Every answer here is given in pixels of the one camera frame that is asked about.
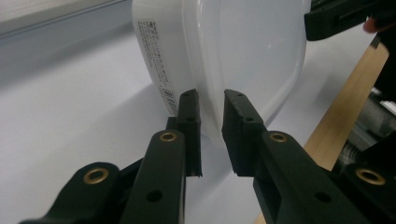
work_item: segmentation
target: product label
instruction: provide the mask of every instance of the product label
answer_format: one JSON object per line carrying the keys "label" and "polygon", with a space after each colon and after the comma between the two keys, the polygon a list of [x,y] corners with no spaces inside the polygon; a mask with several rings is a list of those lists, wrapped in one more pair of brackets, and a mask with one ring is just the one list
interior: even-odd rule
{"label": "product label", "polygon": [[144,53],[146,53],[148,58],[148,70],[151,77],[156,77],[157,81],[155,84],[160,90],[169,113],[176,116],[177,99],[175,97],[175,89],[165,66],[161,39],[157,32],[157,22],[153,19],[139,20],[138,27],[143,40]]}

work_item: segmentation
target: white plastic container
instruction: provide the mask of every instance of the white plastic container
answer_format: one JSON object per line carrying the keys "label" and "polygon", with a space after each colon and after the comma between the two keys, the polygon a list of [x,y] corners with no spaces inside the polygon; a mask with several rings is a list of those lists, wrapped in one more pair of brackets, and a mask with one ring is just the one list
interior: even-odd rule
{"label": "white plastic container", "polygon": [[132,15],[169,113],[197,89],[204,134],[224,146],[224,90],[243,92],[271,118],[301,72],[309,8],[309,0],[134,0]]}

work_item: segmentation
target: black mechanical part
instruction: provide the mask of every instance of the black mechanical part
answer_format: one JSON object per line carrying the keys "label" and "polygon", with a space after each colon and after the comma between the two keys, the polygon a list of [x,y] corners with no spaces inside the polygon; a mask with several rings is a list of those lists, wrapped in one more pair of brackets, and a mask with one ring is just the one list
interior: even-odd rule
{"label": "black mechanical part", "polygon": [[177,117],[169,117],[167,130],[178,130],[186,137],[186,176],[202,176],[201,118],[199,96],[196,90],[180,95]]}
{"label": "black mechanical part", "polygon": [[254,177],[267,223],[370,223],[290,135],[264,127],[247,134],[245,115],[257,112],[243,93],[225,95],[223,137],[233,170]]}
{"label": "black mechanical part", "polygon": [[22,224],[183,223],[185,177],[202,175],[201,119],[196,90],[179,101],[144,159],[121,171],[104,162],[78,170],[45,216]]}
{"label": "black mechanical part", "polygon": [[333,181],[371,223],[396,223],[396,181],[388,171],[354,163]]}
{"label": "black mechanical part", "polygon": [[387,171],[396,178],[396,132],[357,155],[356,160]]}
{"label": "black mechanical part", "polygon": [[152,136],[121,224],[184,223],[184,143],[184,134],[176,130]]}
{"label": "black mechanical part", "polygon": [[46,215],[21,224],[105,223],[120,199],[119,169],[96,162],[78,170],[58,195]]}
{"label": "black mechanical part", "polygon": [[396,21],[394,0],[314,0],[304,15],[306,39],[321,40],[364,21],[378,18],[377,26]]}
{"label": "black mechanical part", "polygon": [[378,79],[375,87],[379,89],[389,100],[396,102],[396,25],[378,34],[388,51],[389,57]]}

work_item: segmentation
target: wooden edge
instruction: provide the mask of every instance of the wooden edge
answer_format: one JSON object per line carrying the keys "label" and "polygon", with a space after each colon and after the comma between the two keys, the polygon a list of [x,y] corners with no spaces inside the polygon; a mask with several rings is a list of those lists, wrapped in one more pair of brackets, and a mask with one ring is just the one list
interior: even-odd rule
{"label": "wooden edge", "polygon": [[[375,39],[363,53],[304,149],[317,165],[331,170],[389,56],[387,48]],[[254,224],[265,224],[260,213]]]}

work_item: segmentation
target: white background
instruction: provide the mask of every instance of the white background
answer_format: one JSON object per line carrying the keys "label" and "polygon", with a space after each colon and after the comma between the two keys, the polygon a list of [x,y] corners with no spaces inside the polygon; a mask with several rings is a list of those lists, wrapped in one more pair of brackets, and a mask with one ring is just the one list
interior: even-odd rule
{"label": "white background", "polygon": [[[131,24],[131,1],[0,39],[0,223],[43,216],[79,168],[142,158],[167,115]],[[270,130],[304,144],[371,40],[356,27],[308,43],[303,72]],[[252,223],[252,179],[203,136],[186,223]]]}

